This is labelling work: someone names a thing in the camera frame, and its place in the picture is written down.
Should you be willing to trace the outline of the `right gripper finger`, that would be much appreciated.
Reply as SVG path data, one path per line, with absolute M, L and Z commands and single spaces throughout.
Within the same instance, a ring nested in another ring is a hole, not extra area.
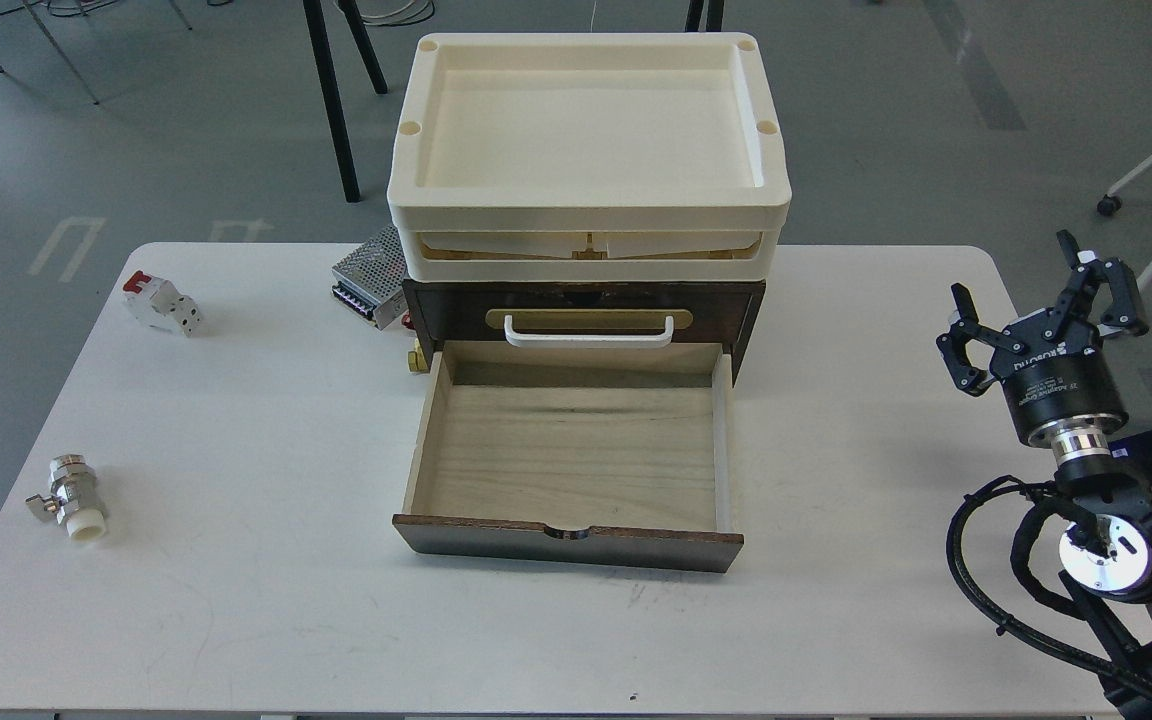
M 972 293 L 964 285 L 950 286 L 956 314 L 952 316 L 948 329 L 935 340 L 935 347 L 941 353 L 943 363 L 952 376 L 952 381 L 967 395 L 979 397 L 993 382 L 987 370 L 973 366 L 969 359 L 967 344 L 978 341 L 992 348 L 1006 348 L 1007 336 L 979 323 L 977 306 Z
M 1142 336 L 1149 319 L 1137 275 L 1119 258 L 1098 258 L 1079 249 L 1071 232 L 1058 232 L 1071 270 L 1064 290 L 1047 310 L 1046 340 L 1052 344 L 1101 346 L 1107 338 Z

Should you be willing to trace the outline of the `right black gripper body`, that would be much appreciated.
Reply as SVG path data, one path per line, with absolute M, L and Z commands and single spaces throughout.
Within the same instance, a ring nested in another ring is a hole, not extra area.
M 1102 432 L 1123 429 L 1129 415 L 1087 310 L 1036 310 L 996 332 L 990 373 L 1001 382 L 1016 437 L 1047 448 L 1061 420 Z

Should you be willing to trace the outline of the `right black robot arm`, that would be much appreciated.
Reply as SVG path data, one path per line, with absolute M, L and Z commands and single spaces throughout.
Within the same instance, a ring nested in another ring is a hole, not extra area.
M 1052 450 L 1053 479 L 1005 475 L 964 498 L 946 538 L 957 588 L 1000 635 L 1089 670 L 1126 719 L 1152 719 L 1152 430 L 1111 441 L 1128 414 L 1111 377 L 1102 338 L 1149 331 L 1134 270 L 1082 250 L 1069 232 L 1059 245 L 1071 274 L 1055 304 L 1005 329 L 979 323 L 972 295 L 937 338 L 948 374 L 970 396 L 1005 392 L 1020 442 Z M 993 498 L 1018 493 L 1030 509 L 1011 538 L 1011 574 L 1037 602 L 1083 621 L 1105 657 L 1038 632 L 973 582 L 963 552 L 967 521 Z

